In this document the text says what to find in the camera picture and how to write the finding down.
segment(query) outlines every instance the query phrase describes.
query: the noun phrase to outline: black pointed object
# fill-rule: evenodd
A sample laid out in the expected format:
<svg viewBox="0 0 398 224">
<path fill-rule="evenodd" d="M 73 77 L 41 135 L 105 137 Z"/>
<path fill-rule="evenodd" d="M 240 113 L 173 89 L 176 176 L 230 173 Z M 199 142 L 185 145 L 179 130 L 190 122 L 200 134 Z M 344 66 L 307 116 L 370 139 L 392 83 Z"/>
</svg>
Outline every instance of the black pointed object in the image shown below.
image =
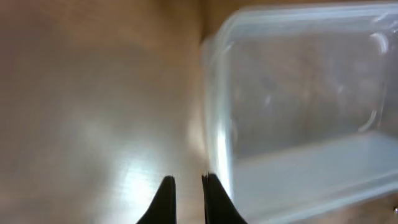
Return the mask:
<svg viewBox="0 0 398 224">
<path fill-rule="evenodd" d="M 175 180 L 172 176 L 166 176 L 157 189 L 148 210 L 137 224 L 175 224 L 177 222 L 175 206 Z"/>
<path fill-rule="evenodd" d="M 245 224 L 235 206 L 229 199 L 220 180 L 215 174 L 201 177 L 205 195 L 206 224 Z"/>
</svg>

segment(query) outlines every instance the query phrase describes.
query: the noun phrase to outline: clear plastic bin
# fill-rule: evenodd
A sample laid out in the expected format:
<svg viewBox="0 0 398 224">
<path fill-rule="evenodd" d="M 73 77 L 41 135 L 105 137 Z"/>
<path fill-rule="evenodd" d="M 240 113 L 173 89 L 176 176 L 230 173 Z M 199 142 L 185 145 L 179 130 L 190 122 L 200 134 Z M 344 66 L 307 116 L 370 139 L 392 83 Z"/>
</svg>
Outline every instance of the clear plastic bin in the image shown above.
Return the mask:
<svg viewBox="0 0 398 224">
<path fill-rule="evenodd" d="M 398 4 L 238 11 L 204 49 L 211 168 L 249 223 L 398 189 Z"/>
</svg>

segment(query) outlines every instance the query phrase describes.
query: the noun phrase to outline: plastic container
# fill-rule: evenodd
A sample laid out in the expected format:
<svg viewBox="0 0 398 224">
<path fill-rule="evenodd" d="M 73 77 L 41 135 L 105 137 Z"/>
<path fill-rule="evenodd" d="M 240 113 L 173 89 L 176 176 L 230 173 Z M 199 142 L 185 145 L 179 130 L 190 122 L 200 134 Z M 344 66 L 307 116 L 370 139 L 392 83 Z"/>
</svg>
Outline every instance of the plastic container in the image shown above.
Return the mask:
<svg viewBox="0 0 398 224">
<path fill-rule="evenodd" d="M 205 44 L 211 168 L 249 223 L 398 189 L 398 4 L 238 11 Z"/>
</svg>

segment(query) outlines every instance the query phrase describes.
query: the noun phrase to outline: transparent storage box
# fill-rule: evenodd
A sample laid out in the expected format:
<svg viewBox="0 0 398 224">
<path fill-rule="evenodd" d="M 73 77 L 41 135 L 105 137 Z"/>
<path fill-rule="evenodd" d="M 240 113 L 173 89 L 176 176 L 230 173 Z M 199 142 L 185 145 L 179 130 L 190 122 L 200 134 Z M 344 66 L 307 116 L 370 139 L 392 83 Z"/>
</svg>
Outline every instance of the transparent storage box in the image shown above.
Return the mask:
<svg viewBox="0 0 398 224">
<path fill-rule="evenodd" d="M 398 4 L 238 11 L 206 41 L 211 168 L 249 223 L 398 189 Z"/>
</svg>

